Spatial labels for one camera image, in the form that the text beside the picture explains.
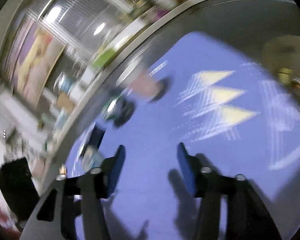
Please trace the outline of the yellow red paper box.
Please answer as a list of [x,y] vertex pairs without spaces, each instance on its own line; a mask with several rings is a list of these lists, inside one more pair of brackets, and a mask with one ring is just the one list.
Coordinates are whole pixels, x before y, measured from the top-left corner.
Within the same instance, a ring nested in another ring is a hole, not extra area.
[[295,74],[292,69],[281,68],[278,72],[278,80],[287,86],[300,87],[300,75]]

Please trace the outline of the round metal trash bin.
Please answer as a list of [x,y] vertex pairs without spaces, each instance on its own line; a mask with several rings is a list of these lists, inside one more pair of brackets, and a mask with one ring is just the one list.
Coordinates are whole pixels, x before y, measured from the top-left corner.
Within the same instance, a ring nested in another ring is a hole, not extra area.
[[300,36],[284,35],[269,40],[262,50],[262,64],[279,82],[288,85],[300,75]]

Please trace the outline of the blue white pot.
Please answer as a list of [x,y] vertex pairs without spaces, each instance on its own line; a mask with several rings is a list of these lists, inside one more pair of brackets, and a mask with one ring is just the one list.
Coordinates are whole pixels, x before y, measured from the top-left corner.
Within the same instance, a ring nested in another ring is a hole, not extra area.
[[53,85],[53,92],[57,95],[59,95],[61,92],[65,92],[68,94],[72,84],[76,81],[76,79],[68,75],[66,72],[62,71],[57,79],[55,80],[55,83]]

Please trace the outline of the blue printed table cloth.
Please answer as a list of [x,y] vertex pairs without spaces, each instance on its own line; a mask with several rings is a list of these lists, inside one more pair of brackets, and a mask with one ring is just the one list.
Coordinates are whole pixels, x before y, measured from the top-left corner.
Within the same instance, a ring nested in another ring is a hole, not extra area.
[[126,160],[113,198],[104,201],[113,239],[191,239],[198,200],[177,160],[183,142],[222,175],[245,175],[283,239],[300,226],[300,105],[259,64],[208,35],[182,37],[151,68],[170,77],[167,94],[138,102],[131,119],[106,129],[100,150],[119,145]]

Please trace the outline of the green plastic basin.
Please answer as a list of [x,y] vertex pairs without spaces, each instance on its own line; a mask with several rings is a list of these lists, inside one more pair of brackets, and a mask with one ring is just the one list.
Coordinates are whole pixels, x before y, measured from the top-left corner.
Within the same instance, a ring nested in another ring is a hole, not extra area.
[[114,48],[104,50],[100,55],[93,59],[91,64],[92,68],[102,69],[115,56],[115,54],[116,50]]

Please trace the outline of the colourful wall poster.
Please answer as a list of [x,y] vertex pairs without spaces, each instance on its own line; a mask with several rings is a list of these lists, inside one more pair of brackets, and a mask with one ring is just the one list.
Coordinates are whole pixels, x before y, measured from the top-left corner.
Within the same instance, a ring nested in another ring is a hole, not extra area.
[[31,107],[37,108],[43,88],[65,45],[37,22],[21,40],[11,79],[11,88]]

